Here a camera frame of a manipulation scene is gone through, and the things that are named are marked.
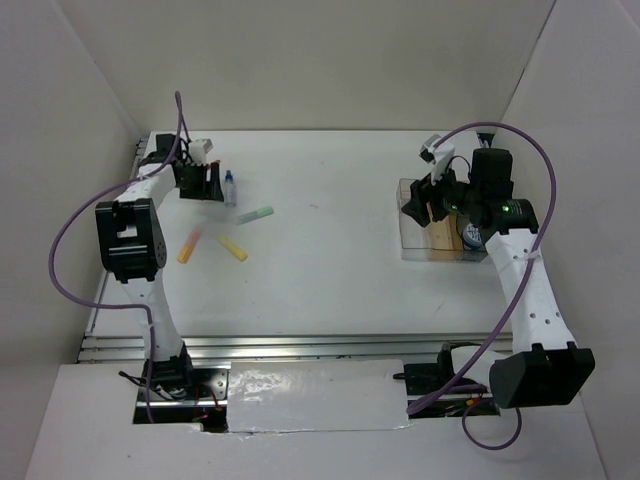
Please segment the clear blue cap glue bottle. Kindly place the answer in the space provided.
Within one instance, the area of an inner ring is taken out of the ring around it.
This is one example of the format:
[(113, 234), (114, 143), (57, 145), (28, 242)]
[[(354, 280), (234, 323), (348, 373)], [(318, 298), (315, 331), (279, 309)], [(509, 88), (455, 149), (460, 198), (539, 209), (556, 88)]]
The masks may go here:
[(228, 208), (234, 208), (237, 205), (237, 189), (236, 183), (231, 170), (227, 170), (224, 178), (224, 203)]

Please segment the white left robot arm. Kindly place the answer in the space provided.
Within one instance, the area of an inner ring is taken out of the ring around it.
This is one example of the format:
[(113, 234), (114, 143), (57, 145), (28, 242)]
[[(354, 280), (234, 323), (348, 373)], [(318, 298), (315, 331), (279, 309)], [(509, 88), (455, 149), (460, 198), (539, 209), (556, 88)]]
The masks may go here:
[(131, 303), (143, 307), (138, 320), (144, 342), (140, 384), (170, 399), (193, 394), (198, 376), (164, 291), (168, 253), (158, 209), (173, 189), (182, 199), (224, 200), (219, 163), (207, 160), (212, 148), (210, 139), (157, 136), (156, 150), (140, 162), (138, 180), (95, 207), (103, 266)]

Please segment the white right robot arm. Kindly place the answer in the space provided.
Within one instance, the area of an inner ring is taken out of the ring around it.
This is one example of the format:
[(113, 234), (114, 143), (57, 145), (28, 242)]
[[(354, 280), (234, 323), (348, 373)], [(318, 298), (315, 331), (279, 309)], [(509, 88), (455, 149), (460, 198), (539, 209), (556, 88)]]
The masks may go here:
[(436, 369), (441, 390), (457, 392), (471, 380), (503, 409), (570, 404), (594, 371), (595, 358), (577, 345), (560, 313), (540, 251), (543, 229), (531, 203), (513, 196), (511, 153), (475, 150), (467, 180), (451, 168), (451, 145), (426, 147), (420, 155), (433, 169), (411, 184), (403, 213), (422, 227), (450, 214), (470, 220), (508, 302), (499, 322), (512, 332), (509, 355), (488, 344), (443, 348)]

